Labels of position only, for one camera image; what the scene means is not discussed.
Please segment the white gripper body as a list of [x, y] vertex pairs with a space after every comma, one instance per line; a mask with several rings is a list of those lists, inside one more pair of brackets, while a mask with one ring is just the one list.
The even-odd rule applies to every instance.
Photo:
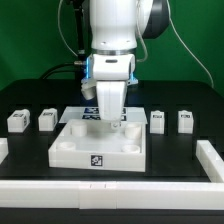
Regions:
[[86, 100], [97, 97], [99, 115], [105, 122], [121, 120], [127, 84], [135, 70], [135, 56], [93, 54], [87, 60], [89, 77], [82, 82]]

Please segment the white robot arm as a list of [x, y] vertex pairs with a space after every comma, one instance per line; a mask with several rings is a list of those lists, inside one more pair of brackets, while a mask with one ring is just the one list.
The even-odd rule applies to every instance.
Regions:
[[169, 26], [168, 0], [90, 0], [92, 52], [82, 93], [96, 98], [100, 120], [120, 126], [127, 86], [140, 61], [136, 48]]

